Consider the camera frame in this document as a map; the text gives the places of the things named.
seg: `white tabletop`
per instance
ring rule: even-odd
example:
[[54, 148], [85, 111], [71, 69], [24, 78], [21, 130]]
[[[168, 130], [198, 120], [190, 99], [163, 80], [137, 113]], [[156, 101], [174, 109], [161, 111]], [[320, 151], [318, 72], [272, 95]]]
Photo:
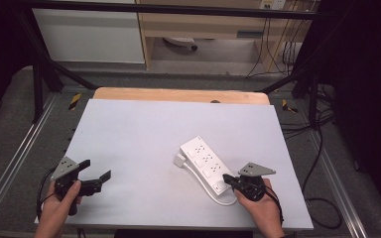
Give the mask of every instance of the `white tabletop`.
[[[109, 228], [254, 229], [237, 202], [213, 202], [173, 164], [180, 145], [201, 136], [237, 175], [248, 162], [271, 168], [283, 227], [313, 229], [273, 106], [91, 99], [66, 155], [91, 166], [80, 179], [112, 170], [102, 192], [85, 197], [66, 224]], [[234, 197], [231, 191], [220, 199]]]

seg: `hand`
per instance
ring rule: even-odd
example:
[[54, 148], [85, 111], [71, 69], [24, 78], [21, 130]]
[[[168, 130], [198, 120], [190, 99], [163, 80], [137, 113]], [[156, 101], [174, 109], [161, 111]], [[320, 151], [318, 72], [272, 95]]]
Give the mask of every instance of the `hand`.
[[37, 238], [55, 238], [61, 237], [66, 222], [67, 214], [72, 202], [81, 189], [81, 182], [77, 180], [69, 189], [62, 201], [59, 201], [55, 195], [55, 182], [52, 181], [48, 190], [48, 199], [45, 200], [42, 217], [36, 230]]
[[[271, 187], [271, 183], [264, 178], [265, 185]], [[280, 210], [274, 200], [267, 194], [259, 201], [251, 201], [247, 199], [240, 191], [234, 190], [237, 200], [245, 207], [266, 238], [278, 238], [285, 236], [281, 227]]]

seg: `floor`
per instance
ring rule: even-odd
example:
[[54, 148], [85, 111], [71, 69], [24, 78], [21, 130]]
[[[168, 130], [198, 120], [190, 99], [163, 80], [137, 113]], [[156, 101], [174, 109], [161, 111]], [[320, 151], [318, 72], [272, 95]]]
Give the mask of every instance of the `floor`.
[[[196, 40], [196, 43], [198, 49], [192, 51], [158, 39], [153, 52], [152, 66], [148, 70], [145, 70], [141, 65], [114, 65], [110, 63], [94, 64], [92, 67], [84, 63], [71, 64], [70, 66], [78, 74], [82, 74], [92, 82], [102, 83], [106, 86], [128, 87], [253, 91], [254, 89], [262, 89], [286, 74], [287, 68], [279, 60], [277, 65], [282, 72], [263, 74], [262, 64], [256, 63], [258, 56], [253, 42], [203, 39]], [[31, 78], [27, 70], [21, 71], [15, 76], [14, 81], [16, 83], [8, 88], [0, 107], [0, 177], [5, 172], [7, 165], [11, 163], [12, 157], [9, 155], [14, 155], [17, 152], [24, 136], [31, 128], [34, 111], [32, 107], [33, 94], [31, 81], [26, 81], [25, 78]], [[64, 154], [64, 149], [69, 144], [68, 138], [73, 135], [72, 129], [79, 120], [80, 112], [86, 104], [86, 98], [92, 96], [92, 93], [78, 89], [78, 85], [71, 80], [64, 78], [63, 81], [66, 84], [65, 91], [59, 96], [57, 106], [50, 114], [47, 126], [42, 128], [41, 133], [47, 136], [36, 139], [35, 145], [25, 159], [24, 164], [31, 165], [31, 167], [20, 167], [18, 174], [12, 181], [13, 184], [8, 187], [7, 195], [2, 198], [0, 205], [1, 237], [5, 237], [2, 233], [3, 230], [11, 232], [7, 233], [6, 237], [31, 236], [35, 227], [33, 224], [34, 212], [28, 208], [29, 203], [25, 200], [34, 203], [33, 197], [38, 181], [35, 178], [40, 178], [43, 171], [57, 163], [58, 158]], [[294, 110], [301, 109], [298, 107], [305, 101], [293, 100], [291, 96], [293, 86], [292, 83], [289, 83], [270, 95], [271, 103], [276, 106], [281, 123], [300, 124], [304, 122], [301, 113], [295, 113]], [[66, 107], [70, 104], [76, 90], [83, 90], [83, 98], [78, 104], [76, 112], [67, 111]], [[290, 110], [283, 110], [283, 99], [288, 101]], [[370, 178], [368, 175], [357, 173], [354, 170], [349, 150], [341, 140], [335, 125], [326, 124], [323, 127], [323, 137], [326, 151], [336, 166], [368, 236], [381, 237], [381, 199]], [[308, 132], [289, 138], [286, 142], [299, 181], [302, 181], [305, 179], [317, 153], [313, 137]], [[307, 195], [320, 195], [335, 201], [334, 192], [328, 185], [323, 165], [317, 166], [308, 185]], [[335, 222], [331, 207], [313, 203], [310, 205], [310, 210], [321, 221]], [[20, 217], [17, 219], [22, 222], [18, 224], [14, 217]], [[91, 232], [91, 237], [93, 235], [97, 237], [97, 234], [101, 233], [98, 231], [89, 232]], [[302, 232], [299, 236], [351, 237], [351, 233], [346, 224], [342, 224], [336, 230], [325, 229], [316, 225], [314, 231]]]

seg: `yellow and black tape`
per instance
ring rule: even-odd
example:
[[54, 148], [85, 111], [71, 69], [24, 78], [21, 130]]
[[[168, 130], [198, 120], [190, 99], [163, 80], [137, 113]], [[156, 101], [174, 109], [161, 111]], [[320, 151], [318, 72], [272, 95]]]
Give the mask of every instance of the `yellow and black tape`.
[[283, 99], [283, 111], [291, 111], [293, 113], [299, 113], [297, 108], [291, 108], [287, 105], [286, 99]]
[[79, 101], [79, 98], [81, 97], [81, 94], [80, 93], [77, 93], [74, 97], [73, 97], [73, 99], [72, 99], [72, 101], [70, 102], [70, 105], [69, 105], [69, 108], [67, 109], [67, 110], [74, 110], [75, 109], [75, 107], [76, 107], [76, 104], [78, 103], [78, 101]]

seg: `power strip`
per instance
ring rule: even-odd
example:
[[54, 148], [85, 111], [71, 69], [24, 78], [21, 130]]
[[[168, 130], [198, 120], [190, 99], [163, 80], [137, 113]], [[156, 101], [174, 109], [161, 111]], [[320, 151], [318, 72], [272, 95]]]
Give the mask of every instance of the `power strip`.
[[224, 182], [222, 175], [233, 175], [233, 173], [201, 137], [195, 137], [181, 145], [181, 153], [191, 162], [199, 177], [216, 195], [231, 189], [231, 186]]

